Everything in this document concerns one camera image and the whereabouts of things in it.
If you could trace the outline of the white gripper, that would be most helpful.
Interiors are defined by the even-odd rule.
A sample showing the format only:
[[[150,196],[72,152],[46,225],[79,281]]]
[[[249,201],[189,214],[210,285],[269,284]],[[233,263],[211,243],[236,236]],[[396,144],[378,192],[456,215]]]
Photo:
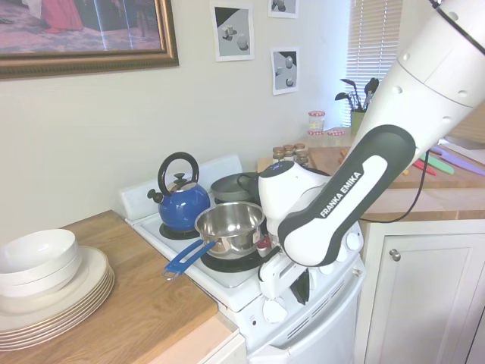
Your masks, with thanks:
[[[313,268],[296,264],[285,254],[276,254],[258,271],[261,292],[268,299],[277,299],[290,289],[298,303],[306,304],[314,273]]]

